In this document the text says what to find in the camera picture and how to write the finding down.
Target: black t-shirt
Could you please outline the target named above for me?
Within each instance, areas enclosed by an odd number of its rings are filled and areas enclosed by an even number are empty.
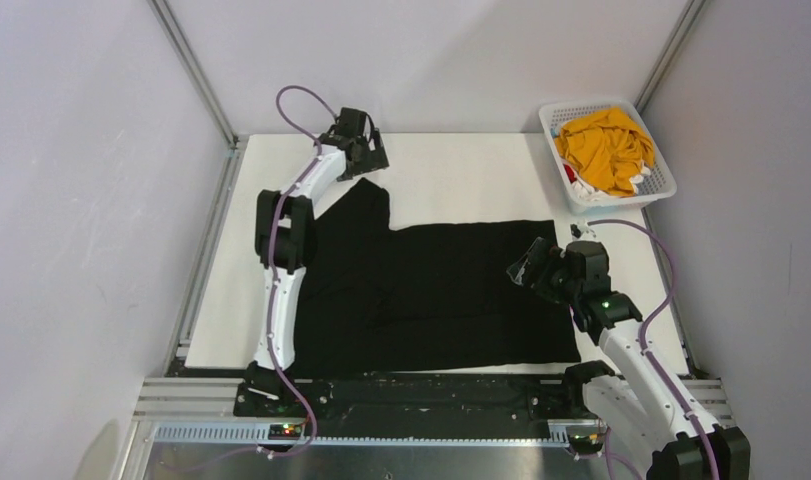
[[[389,219],[388,192],[366,179],[318,219],[294,376],[579,361],[568,309],[505,273],[535,238],[555,244],[551,221],[391,231]]]

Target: white tabletop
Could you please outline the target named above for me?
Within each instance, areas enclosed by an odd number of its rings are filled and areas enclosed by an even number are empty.
[[[559,246],[571,241],[567,208],[555,164],[540,134],[385,134],[390,167],[366,177],[390,192],[390,228],[428,223],[554,220]],[[253,247],[255,208],[262,189],[290,181],[314,153],[301,135],[249,139],[220,234],[188,351],[187,367],[245,368],[255,351],[264,314],[263,266]],[[354,184],[333,185],[315,205],[325,212]],[[593,218],[643,224],[640,209]],[[619,225],[596,227],[608,249],[612,287],[651,312],[665,296],[649,240]],[[670,309],[649,331],[664,360],[688,373]],[[604,359],[586,333],[576,330],[582,361]],[[455,370],[467,373],[563,373],[569,364],[503,365]]]

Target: laundry basket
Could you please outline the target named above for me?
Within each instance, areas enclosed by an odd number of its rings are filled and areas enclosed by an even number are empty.
[[[633,197],[615,197],[602,200],[584,200],[576,195],[576,192],[570,184],[570,179],[567,178],[567,173],[564,171],[564,163],[561,156],[558,155],[558,148],[555,146],[555,140],[552,138],[551,132],[553,130],[557,132],[560,127],[569,120],[584,117],[593,112],[611,107],[620,107],[635,123],[640,125],[641,128],[649,134],[649,129],[644,125],[638,111],[635,110],[635,107],[631,103],[625,100],[606,98],[554,103],[544,105],[538,111],[540,123],[543,124],[543,131],[546,134],[546,142],[549,144],[550,150],[552,150],[552,157],[555,161],[555,167],[558,169],[558,176],[561,177],[561,183],[564,185],[564,194],[567,197],[567,203],[570,206],[570,211],[574,214],[580,214],[585,211],[588,213],[601,213],[606,209],[614,208],[640,208],[656,200],[672,197],[673,194],[676,193],[676,180],[673,179],[673,174],[670,173],[670,169],[667,168],[667,163],[658,150],[658,146],[655,145],[655,140],[653,140],[655,166],[652,168],[652,173],[644,179],[643,183],[638,185],[637,195]]]

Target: gray floor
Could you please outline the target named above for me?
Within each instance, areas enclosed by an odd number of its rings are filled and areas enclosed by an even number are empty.
[[[242,453],[205,469],[176,473],[160,465],[193,467],[236,445],[164,444],[153,450],[148,480],[344,479],[508,480],[607,479],[604,460],[573,458],[558,448],[530,447],[313,447],[298,457],[267,460]],[[617,466],[617,479],[632,478]]]

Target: wall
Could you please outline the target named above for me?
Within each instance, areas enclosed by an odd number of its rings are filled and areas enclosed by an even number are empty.
[[[0,479],[107,474],[225,153],[147,2],[0,1]]]
[[[686,0],[183,0],[171,2],[232,125],[290,132],[299,83],[387,132],[539,132],[557,100],[634,100]],[[296,92],[286,109],[324,130]]]
[[[645,118],[691,346],[756,478],[811,478],[811,1],[712,2]]]

